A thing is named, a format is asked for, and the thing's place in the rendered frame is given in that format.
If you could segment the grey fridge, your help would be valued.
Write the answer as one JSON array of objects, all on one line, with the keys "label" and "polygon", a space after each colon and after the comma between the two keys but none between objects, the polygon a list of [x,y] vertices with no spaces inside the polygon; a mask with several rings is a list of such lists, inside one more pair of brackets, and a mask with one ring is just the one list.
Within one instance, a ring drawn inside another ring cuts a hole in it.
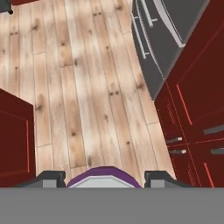
[{"label": "grey fridge", "polygon": [[152,18],[157,22],[150,28],[140,0],[133,0],[132,14],[136,20],[143,48],[149,53],[143,58],[132,23],[143,78],[150,97],[155,100],[165,84],[179,55],[210,0],[145,0]]}]

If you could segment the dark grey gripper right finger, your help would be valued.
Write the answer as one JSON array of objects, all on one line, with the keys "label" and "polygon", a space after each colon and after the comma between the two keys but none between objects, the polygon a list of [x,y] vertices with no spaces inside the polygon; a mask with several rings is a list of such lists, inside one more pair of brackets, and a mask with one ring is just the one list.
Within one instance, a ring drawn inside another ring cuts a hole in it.
[{"label": "dark grey gripper right finger", "polygon": [[148,188],[190,187],[186,183],[175,180],[167,171],[145,171],[144,179],[144,187]]}]

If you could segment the dark red cupboard run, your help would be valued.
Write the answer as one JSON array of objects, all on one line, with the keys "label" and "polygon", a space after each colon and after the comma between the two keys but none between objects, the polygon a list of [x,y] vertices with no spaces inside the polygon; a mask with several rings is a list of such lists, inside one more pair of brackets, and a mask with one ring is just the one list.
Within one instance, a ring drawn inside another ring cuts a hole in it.
[{"label": "dark red cupboard run", "polygon": [[224,124],[224,0],[210,0],[155,101],[178,180],[191,186],[224,187],[224,131],[203,130]]}]

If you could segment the purple soda can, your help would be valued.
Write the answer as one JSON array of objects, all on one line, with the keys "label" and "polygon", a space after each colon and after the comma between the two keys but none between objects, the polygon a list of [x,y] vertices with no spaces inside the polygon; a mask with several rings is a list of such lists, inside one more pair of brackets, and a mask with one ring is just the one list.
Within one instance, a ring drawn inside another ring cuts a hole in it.
[{"label": "purple soda can", "polygon": [[66,188],[141,188],[127,172],[114,166],[99,166],[72,178]]}]

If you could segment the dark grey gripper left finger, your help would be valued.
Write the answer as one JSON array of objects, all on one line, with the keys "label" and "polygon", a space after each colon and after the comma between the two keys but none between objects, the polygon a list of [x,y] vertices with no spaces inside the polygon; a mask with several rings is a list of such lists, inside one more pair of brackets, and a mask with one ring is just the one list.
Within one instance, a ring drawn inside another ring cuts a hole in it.
[{"label": "dark grey gripper left finger", "polygon": [[20,184],[20,187],[28,188],[63,188],[66,173],[64,171],[42,171],[36,178]]}]

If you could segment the dark grey appliance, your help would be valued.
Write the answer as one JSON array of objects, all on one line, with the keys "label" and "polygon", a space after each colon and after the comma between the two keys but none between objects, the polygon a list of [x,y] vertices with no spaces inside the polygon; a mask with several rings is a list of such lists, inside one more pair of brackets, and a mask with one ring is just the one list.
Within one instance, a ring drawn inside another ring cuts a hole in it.
[{"label": "dark grey appliance", "polygon": [[0,13],[8,12],[10,15],[13,14],[11,8],[11,0],[0,0]]}]

